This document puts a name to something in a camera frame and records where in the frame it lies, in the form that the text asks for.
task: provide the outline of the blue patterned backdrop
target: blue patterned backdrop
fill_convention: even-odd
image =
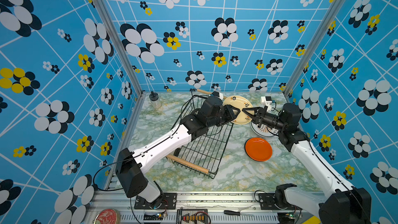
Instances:
[[[397,223],[397,0],[346,0],[289,93],[318,151]]]
[[[137,95],[95,5],[0,0],[2,224],[80,223],[116,156]]]
[[[105,1],[146,91],[283,90],[333,2]]]

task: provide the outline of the orange plate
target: orange plate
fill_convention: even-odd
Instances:
[[[252,159],[264,162],[271,158],[272,147],[262,138],[250,138],[246,141],[245,151]]]

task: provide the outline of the dish rack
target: dish rack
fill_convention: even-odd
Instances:
[[[176,123],[179,123],[183,117],[189,115],[193,110],[201,108],[203,102],[207,98],[208,97],[204,95],[197,95],[197,97],[191,98],[189,103],[187,103],[185,107],[183,106],[181,115],[177,119]],[[193,170],[194,172],[203,174],[205,177],[207,176],[214,179],[218,172],[221,158],[224,155],[226,144],[228,143],[229,136],[231,135],[233,125],[233,123],[229,122],[221,127],[210,127],[205,135],[196,138],[195,140],[189,142],[181,148],[177,148],[174,151],[174,156],[208,169],[208,174],[200,172],[174,160],[172,160],[172,162],[177,163],[181,165],[181,167],[185,167],[190,171]]]

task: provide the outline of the circuit board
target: circuit board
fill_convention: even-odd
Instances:
[[[207,209],[177,209],[176,224],[208,224]]]

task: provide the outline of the wooden rod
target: wooden rod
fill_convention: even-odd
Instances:
[[[196,91],[198,91],[198,92],[200,92],[200,93],[211,94],[211,92],[207,92],[207,91],[202,90],[202,89],[197,89]]]
[[[174,161],[176,161],[176,162],[179,162],[179,163],[181,163],[181,164],[183,164],[183,165],[186,165],[186,166],[188,166],[188,167],[191,167],[191,168],[193,168],[193,169],[196,169],[196,170],[198,170],[198,171],[200,171],[200,172],[203,172],[203,173],[205,173],[205,174],[208,174],[208,173],[209,173],[209,169],[206,169],[206,168],[203,168],[203,167],[198,166],[198,165],[196,165],[196,164],[193,164],[193,163],[191,163],[191,162],[188,162],[188,161],[186,161],[186,160],[184,160],[184,159],[182,159],[182,158],[173,156],[173,155],[171,155],[171,154],[168,154],[166,157],[167,157],[167,158],[170,158],[170,159],[172,159],[172,160],[174,160]]]

